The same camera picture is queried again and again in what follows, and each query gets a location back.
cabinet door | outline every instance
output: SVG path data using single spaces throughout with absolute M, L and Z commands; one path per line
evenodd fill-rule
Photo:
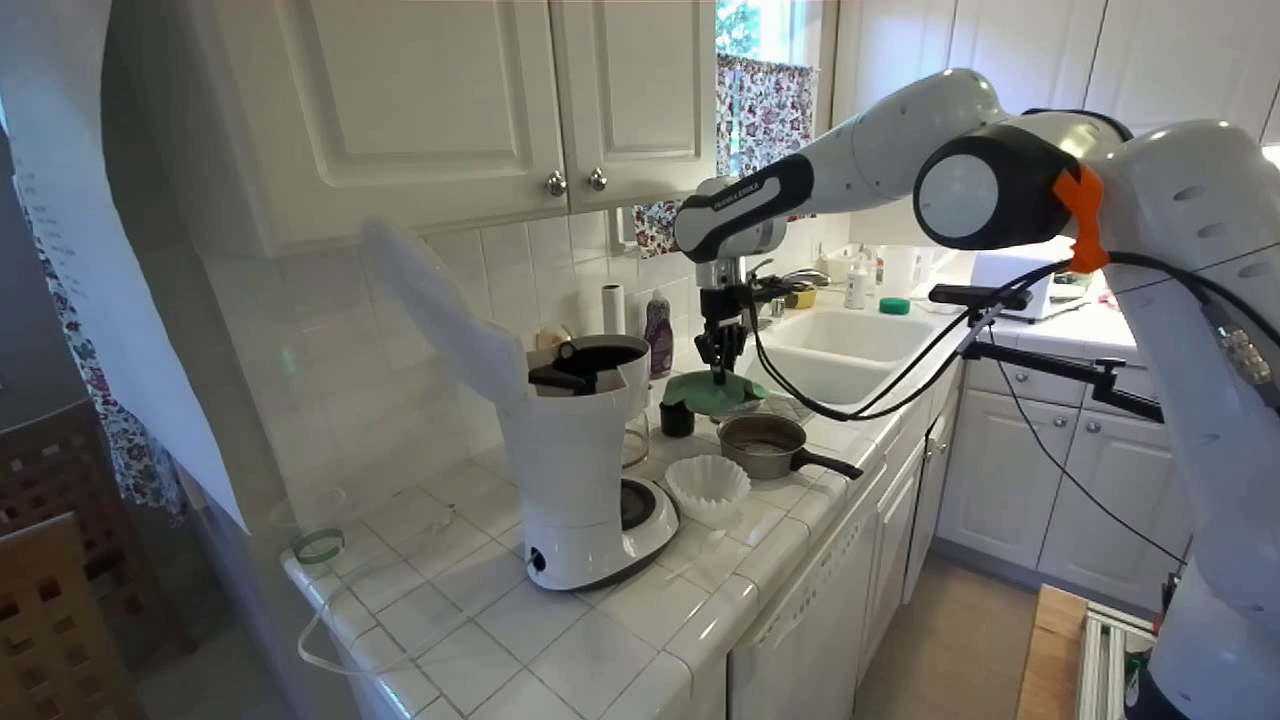
M 203 0 L 196 36 L 266 251 L 366 217 L 452 225 L 567 207 L 546 0 Z
M 1235 119 L 1260 134 L 1280 84 L 1276 0 L 1109 5 L 1087 106 L 1135 133 L 1176 119 Z
M 1082 410 L 1070 470 L 1143 534 L 1184 550 L 1194 511 L 1161 425 Z M 1066 484 L 1041 572 L 1135 609 L 1158 609 L 1173 560 L 1109 518 L 1082 489 Z
M 731 649 L 738 720 L 845 720 L 869 663 L 869 609 L 875 585 L 871 509 L 860 502 L 796 576 L 767 620 Z
M 919 496 L 918 496 L 918 518 L 914 518 L 905 600 L 914 600 L 914 591 L 918 591 L 918 579 L 919 579 L 931 530 L 936 530 L 936 511 L 945 502 L 945 481 L 949 481 L 949 454 L 953 454 L 953 425 L 958 425 L 958 397 L 949 397 L 945 410 L 926 432 Z
M 556 36 L 571 210 L 716 175 L 714 0 L 565 0 Z
M 1066 460 L 1077 408 L 1026 401 L 1046 446 Z M 965 391 L 939 534 L 1037 568 L 1062 470 L 1009 397 Z
M 953 68 L 983 71 L 1009 111 L 1082 106 L 1105 0 L 962 0 Z
M 958 0 L 839 0 L 831 128 L 949 68 Z
M 919 454 L 926 454 L 926 443 L 914 446 L 914 454 L 895 466 L 887 493 L 875 502 L 875 527 L 871 527 L 875 530 L 875 600 L 871 600 L 869 654 L 875 654 L 880 636 L 887 633 L 895 609 L 905 605 L 914 516 L 918 516 L 918 493 L 919 493 Z

robotic arm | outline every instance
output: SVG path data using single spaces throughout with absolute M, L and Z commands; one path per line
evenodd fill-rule
M 1194 560 L 1133 714 L 1280 714 L 1280 170 L 1233 125 L 1129 141 L 1092 111 L 1005 114 L 976 71 L 939 71 L 686 200 L 671 234 L 699 263 L 704 359 L 731 371 L 745 334 L 731 323 L 751 300 L 738 260 L 772 251 L 783 217 L 907 190 L 949 249 L 1077 234 L 1077 260 L 1082 249 L 1092 263 L 1117 260 L 1105 271 L 1197 509 Z
M 1125 141 L 1085 111 L 1005 114 L 976 71 L 926 75 L 810 146 L 738 179 L 708 179 L 671 220 L 699 263 L 704 330 L 698 348 L 725 378 L 745 351 L 740 310 L 767 300 L 740 260 L 779 249 L 788 217 L 856 210 L 918 190 L 930 234 L 953 249 L 1049 241 L 1070 225 L 1054 179 Z

pot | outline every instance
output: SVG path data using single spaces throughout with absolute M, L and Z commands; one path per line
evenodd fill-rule
M 804 441 L 804 429 L 788 415 L 731 415 L 719 429 L 719 454 L 738 460 L 751 481 L 794 475 L 804 464 L 831 466 L 847 481 L 863 475 L 856 464 L 810 451 Z

upper cabinet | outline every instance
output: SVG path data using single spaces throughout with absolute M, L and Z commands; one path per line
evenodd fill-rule
M 1114 0 L 1087 106 L 1135 133 L 1233 119 L 1260 134 L 1280 84 L 1276 0 Z
M 714 175 L 714 0 L 203 0 L 266 251 L 678 195 Z
M 831 128 L 949 68 L 958 0 L 839 0 Z
M 953 68 L 983 71 L 1009 111 L 1082 106 L 1105 0 L 962 0 Z
M 714 0 L 565 0 L 556 38 L 571 210 L 716 175 Z

dish soap bottle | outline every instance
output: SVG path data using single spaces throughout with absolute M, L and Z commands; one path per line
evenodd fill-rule
M 650 341 L 650 375 L 661 378 L 671 371 L 678 330 L 671 330 L 671 302 L 654 292 L 643 302 L 643 341 Z

